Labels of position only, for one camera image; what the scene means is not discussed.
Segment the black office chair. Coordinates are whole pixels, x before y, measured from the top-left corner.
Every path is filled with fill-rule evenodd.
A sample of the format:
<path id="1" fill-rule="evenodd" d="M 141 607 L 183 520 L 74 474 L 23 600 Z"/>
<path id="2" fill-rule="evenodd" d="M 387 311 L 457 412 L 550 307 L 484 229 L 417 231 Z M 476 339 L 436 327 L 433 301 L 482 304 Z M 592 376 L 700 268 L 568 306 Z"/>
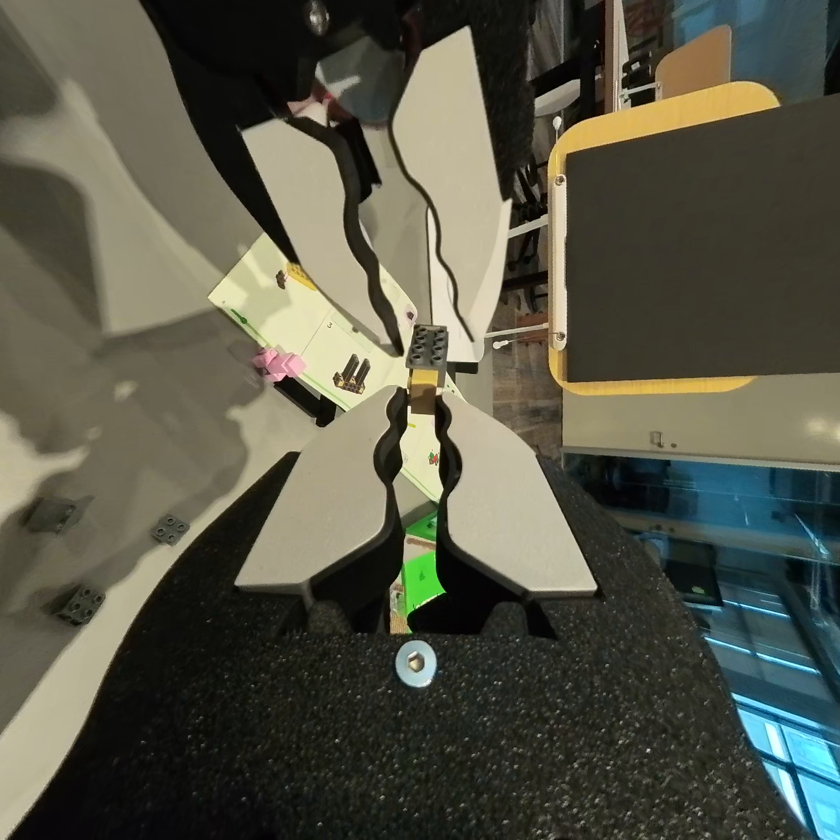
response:
<path id="1" fill-rule="evenodd" d="M 548 212 L 548 194 L 543 190 L 541 165 L 534 154 L 516 170 L 513 182 L 511 229 L 537 222 Z M 535 267 L 539 259 L 539 241 L 543 226 L 537 226 L 509 238 L 507 270 L 514 272 L 525 266 Z"/>

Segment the wooden chair with black pad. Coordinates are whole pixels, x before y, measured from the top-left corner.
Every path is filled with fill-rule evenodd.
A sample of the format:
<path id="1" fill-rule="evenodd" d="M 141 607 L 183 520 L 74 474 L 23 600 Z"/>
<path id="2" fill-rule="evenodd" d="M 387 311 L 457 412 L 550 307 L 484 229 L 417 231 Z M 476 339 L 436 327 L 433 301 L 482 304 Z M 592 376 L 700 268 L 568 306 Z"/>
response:
<path id="1" fill-rule="evenodd" d="M 580 396 L 713 394 L 757 378 L 582 382 L 589 375 L 739 373 L 759 362 L 760 273 L 734 194 L 755 186 L 737 127 L 701 125 L 776 109 L 734 81 L 573 126 L 549 157 L 549 367 Z M 757 314 L 749 305 L 759 303 Z"/>

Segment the green printed box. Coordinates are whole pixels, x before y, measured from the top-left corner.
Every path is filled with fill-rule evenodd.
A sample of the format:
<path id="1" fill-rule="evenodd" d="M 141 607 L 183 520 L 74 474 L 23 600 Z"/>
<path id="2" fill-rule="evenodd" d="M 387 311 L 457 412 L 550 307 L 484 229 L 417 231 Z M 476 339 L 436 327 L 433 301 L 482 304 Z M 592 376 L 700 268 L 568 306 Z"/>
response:
<path id="1" fill-rule="evenodd" d="M 405 531 L 402 567 L 389 589 L 390 634 L 410 634 L 412 614 L 445 591 L 436 571 L 437 519 L 432 511 Z"/>

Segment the plain wooden chair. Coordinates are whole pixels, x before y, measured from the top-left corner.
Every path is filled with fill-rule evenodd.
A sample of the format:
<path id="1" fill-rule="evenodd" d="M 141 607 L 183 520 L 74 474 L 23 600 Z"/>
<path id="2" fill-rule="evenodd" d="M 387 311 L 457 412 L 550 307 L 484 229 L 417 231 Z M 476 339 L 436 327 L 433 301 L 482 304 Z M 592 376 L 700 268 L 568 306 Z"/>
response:
<path id="1" fill-rule="evenodd" d="M 723 24 L 669 52 L 655 71 L 655 98 L 661 101 L 714 88 L 732 79 L 732 29 Z"/>

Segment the grey desk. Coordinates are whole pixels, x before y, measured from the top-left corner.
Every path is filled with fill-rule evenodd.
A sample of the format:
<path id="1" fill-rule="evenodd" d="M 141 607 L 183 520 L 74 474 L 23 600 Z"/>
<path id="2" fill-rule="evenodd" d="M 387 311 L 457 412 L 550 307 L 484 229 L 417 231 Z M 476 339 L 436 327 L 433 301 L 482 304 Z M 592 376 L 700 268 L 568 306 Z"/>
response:
<path id="1" fill-rule="evenodd" d="M 2 416 L 82 460 L 2 513 L 2 729 L 76 634 L 49 615 L 131 572 L 248 459 L 229 412 L 261 386 L 207 293 L 264 233 L 185 111 L 141 2 L 2 2 Z M 93 496 L 61 534 L 40 497 Z"/>

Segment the tan toy brick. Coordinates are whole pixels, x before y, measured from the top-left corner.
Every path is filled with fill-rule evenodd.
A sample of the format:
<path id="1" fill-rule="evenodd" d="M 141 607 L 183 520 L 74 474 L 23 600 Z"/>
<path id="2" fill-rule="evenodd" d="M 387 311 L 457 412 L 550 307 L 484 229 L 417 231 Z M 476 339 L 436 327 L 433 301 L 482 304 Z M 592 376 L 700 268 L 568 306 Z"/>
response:
<path id="1" fill-rule="evenodd" d="M 413 416 L 433 416 L 443 372 L 429 367 L 413 367 L 409 371 L 408 395 Z"/>

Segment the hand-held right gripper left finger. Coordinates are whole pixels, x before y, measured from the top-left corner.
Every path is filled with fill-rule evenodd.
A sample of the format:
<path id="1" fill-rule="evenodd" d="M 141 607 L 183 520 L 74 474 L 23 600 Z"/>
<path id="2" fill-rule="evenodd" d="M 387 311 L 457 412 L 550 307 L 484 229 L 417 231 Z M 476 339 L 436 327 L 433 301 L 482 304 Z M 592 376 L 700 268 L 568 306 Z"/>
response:
<path id="1" fill-rule="evenodd" d="M 403 563 L 395 478 L 406 388 L 388 385 L 300 452 L 235 579 L 305 603 L 383 602 Z"/>

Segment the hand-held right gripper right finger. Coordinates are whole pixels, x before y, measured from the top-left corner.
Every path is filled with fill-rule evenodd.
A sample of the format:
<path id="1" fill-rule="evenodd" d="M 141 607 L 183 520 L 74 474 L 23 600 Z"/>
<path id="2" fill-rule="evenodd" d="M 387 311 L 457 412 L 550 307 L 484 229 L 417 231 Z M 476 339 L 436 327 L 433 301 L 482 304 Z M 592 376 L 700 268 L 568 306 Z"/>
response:
<path id="1" fill-rule="evenodd" d="M 593 596 L 595 577 L 535 452 L 459 396 L 442 393 L 436 408 L 444 587 L 466 572 L 517 600 Z"/>

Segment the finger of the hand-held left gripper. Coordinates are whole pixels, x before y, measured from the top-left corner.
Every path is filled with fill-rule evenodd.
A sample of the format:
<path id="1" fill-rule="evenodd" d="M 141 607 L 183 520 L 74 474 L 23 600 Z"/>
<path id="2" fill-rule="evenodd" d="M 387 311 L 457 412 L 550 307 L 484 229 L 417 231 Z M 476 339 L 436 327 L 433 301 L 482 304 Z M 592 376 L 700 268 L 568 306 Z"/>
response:
<path id="1" fill-rule="evenodd" d="M 478 363 L 501 293 L 511 200 L 503 199 L 468 26 L 423 49 L 390 125 L 426 203 L 431 323 L 449 363 Z"/>
<path id="2" fill-rule="evenodd" d="M 310 118 L 274 118 L 241 135 L 299 266 L 364 336 L 401 358 L 403 337 L 361 225 L 361 182 L 346 139 Z"/>

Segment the green instruction booklet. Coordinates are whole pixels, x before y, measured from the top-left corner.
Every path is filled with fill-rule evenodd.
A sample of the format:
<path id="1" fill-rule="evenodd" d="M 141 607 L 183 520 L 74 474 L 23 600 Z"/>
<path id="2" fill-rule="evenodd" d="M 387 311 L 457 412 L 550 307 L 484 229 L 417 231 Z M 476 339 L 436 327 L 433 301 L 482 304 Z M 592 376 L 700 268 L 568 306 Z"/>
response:
<path id="1" fill-rule="evenodd" d="M 407 386 L 404 359 L 375 346 L 287 263 L 263 234 L 208 300 L 259 346 L 301 357 L 302 381 L 345 411 L 384 387 Z"/>

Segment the pink toy brick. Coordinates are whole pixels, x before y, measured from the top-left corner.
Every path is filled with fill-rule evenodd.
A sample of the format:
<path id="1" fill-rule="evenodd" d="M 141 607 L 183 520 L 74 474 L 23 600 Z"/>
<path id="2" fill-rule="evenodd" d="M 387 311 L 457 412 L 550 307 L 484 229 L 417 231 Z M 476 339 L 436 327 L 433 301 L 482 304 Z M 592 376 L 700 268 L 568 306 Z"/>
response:
<path id="1" fill-rule="evenodd" d="M 307 368 L 300 355 L 264 348 L 251 361 L 261 378 L 270 383 L 286 379 L 297 379 Z"/>

